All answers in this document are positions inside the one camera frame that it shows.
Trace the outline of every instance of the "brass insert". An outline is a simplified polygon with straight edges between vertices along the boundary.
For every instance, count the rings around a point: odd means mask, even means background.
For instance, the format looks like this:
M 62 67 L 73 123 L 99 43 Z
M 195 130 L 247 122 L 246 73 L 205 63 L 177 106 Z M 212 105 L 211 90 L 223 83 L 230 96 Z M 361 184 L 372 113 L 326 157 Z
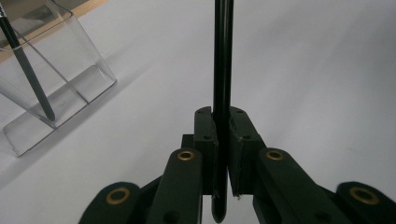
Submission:
M 285 159 L 283 154 L 280 151 L 277 151 L 277 150 L 268 151 L 267 153 L 265 153 L 265 156 L 268 159 L 271 159 L 273 161 L 281 161 L 281 160 Z
M 117 189 L 111 190 L 106 197 L 106 202 L 111 205 L 117 205 L 120 203 L 124 203 L 129 196 L 131 196 L 131 191 L 129 191 L 125 187 L 120 187 Z
M 349 194 L 361 203 L 370 205 L 375 205 L 379 203 L 378 197 L 370 190 L 365 188 L 353 187 L 349 190 Z
M 190 161 L 194 158 L 194 153 L 191 151 L 182 151 L 177 154 L 177 157 L 181 161 Z

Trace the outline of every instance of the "pen in holder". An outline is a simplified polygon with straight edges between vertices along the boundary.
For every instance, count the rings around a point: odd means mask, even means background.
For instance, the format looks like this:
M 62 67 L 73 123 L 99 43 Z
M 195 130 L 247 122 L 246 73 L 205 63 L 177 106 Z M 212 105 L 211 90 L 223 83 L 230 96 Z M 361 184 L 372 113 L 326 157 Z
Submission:
M 0 150 L 20 156 L 116 79 L 74 17 L 47 1 L 18 29 L 0 5 Z

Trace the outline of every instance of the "wooden edge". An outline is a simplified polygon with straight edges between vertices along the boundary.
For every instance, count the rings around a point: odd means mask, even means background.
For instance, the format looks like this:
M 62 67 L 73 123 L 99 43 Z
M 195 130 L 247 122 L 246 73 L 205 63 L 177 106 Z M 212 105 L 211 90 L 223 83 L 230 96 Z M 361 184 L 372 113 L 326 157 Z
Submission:
M 106 3 L 107 1 L 108 0 L 89 0 L 89 1 L 87 1 L 85 3 L 83 3 L 82 5 L 72 9 L 72 12 L 78 18 L 78 17 L 81 17 L 81 16 L 87 14 L 91 10 L 101 6 L 102 4 Z M 44 26 L 41 26 L 37 30 L 35 30 L 32 33 L 30 33 L 29 35 L 26 35 L 25 38 L 30 40 L 30 39 L 34 38 L 36 35 L 39 35 L 39 34 L 45 32 L 45 31 L 47 31 L 50 27 L 54 26 L 57 22 L 58 21 L 53 21 L 53 22 L 50 22 L 48 24 L 45 24 Z M 0 54 L 0 63 L 2 63 L 3 61 L 7 60 L 11 55 L 12 54 L 7 54 L 7 53 Z

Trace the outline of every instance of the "screw hole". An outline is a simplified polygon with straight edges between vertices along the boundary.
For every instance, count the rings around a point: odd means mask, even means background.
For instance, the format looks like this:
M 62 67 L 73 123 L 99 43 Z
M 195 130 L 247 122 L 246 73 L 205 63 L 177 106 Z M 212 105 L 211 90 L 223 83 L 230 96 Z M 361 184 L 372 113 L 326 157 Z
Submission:
M 317 211 L 314 216 L 320 223 L 332 223 L 332 217 L 326 212 Z
M 163 215 L 163 221 L 168 224 L 178 223 L 180 214 L 177 211 L 169 211 Z

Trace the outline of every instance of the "clear acrylic holder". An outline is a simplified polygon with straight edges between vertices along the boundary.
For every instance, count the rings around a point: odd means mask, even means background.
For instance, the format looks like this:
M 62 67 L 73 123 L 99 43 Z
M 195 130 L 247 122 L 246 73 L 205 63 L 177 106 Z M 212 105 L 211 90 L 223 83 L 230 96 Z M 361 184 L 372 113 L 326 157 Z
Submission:
M 14 30 L 21 46 L 0 48 L 0 150 L 18 157 L 108 90 L 116 79 L 71 11 L 48 1 L 46 24 L 33 34 Z M 23 50 L 55 120 L 49 119 L 15 51 Z

